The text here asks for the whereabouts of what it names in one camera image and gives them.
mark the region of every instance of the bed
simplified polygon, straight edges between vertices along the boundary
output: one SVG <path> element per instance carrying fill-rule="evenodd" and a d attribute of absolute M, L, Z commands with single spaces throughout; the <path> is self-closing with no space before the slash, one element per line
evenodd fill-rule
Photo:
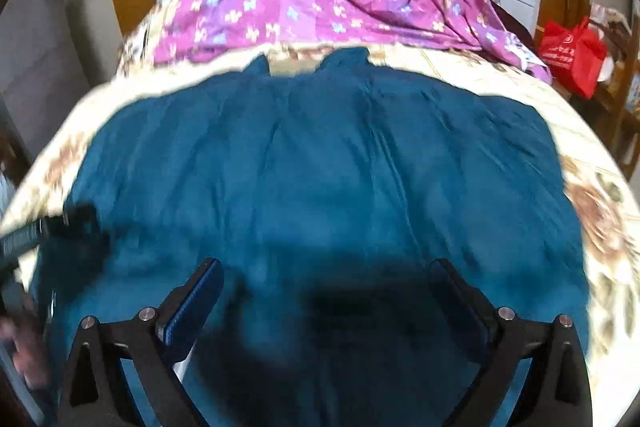
<path fill-rule="evenodd" d="M 273 39 L 241 49 L 217 47 L 213 53 L 189 56 L 192 38 L 191 48 L 182 49 L 183 56 L 191 60 L 169 63 L 162 60 L 162 53 L 169 51 L 171 55 L 173 46 L 177 52 L 177 43 L 166 40 L 166 32 L 175 27 L 179 4 L 180 0 L 164 0 L 130 36 L 116 77 L 78 103 L 34 163 L 2 220 L 2 232 L 36 216 L 62 210 L 92 139 L 121 108 L 196 86 L 213 74 L 242 70 L 259 55 L 268 58 L 272 74 L 295 74 L 313 70 L 336 48 L 354 45 L 349 39 Z M 198 30 L 196 25 L 183 29 L 193 33 Z M 565 193 L 582 222 L 584 266 L 591 294 L 587 358 L 594 425 L 615 425 L 640 389 L 640 211 L 634 195 L 609 153 L 574 110 L 550 86 L 522 71 L 527 69 L 528 60 L 533 61 L 528 55 L 522 67 L 520 58 L 503 57 L 511 64 L 487 61 L 474 53 L 477 46 L 473 45 L 448 42 L 439 46 L 459 48 L 452 51 L 411 44 L 391 39 L 366 43 L 366 47 L 374 64 L 432 76 L 476 94 L 497 94 L 522 102 L 535 108 L 548 124 L 561 160 Z M 158 67 L 159 62 L 167 63 Z M 21 260 L 26 286 L 31 282 L 35 261 L 36 253 Z"/>

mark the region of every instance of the red shopping bag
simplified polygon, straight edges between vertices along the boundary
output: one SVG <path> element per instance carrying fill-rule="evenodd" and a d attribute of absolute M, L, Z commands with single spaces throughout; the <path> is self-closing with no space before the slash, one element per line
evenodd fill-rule
<path fill-rule="evenodd" d="M 585 17 L 573 30 L 562 28 L 555 22 L 545 26 L 539 54 L 549 66 L 551 74 L 566 89 L 584 98 L 591 98 L 602 63 L 607 57 L 607 47 L 600 42 L 595 31 L 587 28 Z"/>

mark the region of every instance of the human hand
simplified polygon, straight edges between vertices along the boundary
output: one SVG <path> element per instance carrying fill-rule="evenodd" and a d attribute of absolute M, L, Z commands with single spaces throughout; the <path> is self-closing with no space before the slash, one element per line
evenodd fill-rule
<path fill-rule="evenodd" d="M 44 339 L 30 295 L 24 296 L 24 313 L 17 318 L 0 317 L 0 341 L 15 344 L 14 365 L 30 389 L 49 384 L 49 367 Z"/>

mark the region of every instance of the wooden furniture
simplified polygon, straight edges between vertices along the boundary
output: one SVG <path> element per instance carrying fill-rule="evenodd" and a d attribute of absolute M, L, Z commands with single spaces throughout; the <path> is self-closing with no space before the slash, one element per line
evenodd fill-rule
<path fill-rule="evenodd" d="M 634 75 L 639 71 L 640 18 L 634 15 L 629 40 L 621 40 L 620 36 L 610 33 L 606 28 L 601 29 L 615 45 L 623 49 L 625 61 L 623 64 L 616 64 L 610 82 L 598 84 L 593 100 L 600 105 L 601 110 L 592 127 L 628 180 L 633 175 L 640 157 L 640 115 L 625 107 Z M 630 162 L 626 162 L 632 144 L 633 154 Z"/>

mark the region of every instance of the blue garment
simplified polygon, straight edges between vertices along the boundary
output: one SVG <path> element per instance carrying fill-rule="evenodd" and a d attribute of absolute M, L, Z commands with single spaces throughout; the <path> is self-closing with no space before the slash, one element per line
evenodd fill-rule
<path fill-rule="evenodd" d="M 522 317 L 571 315 L 586 346 L 562 187 L 533 108 L 360 48 L 312 74 L 272 77 L 260 57 L 140 100 L 97 133 L 66 201 L 96 205 L 110 247 L 41 256 L 58 373 L 82 317 L 156 306 L 211 256 L 225 288 L 184 380 L 210 425 L 440 425 L 478 368 L 431 302 L 433 259 Z"/>

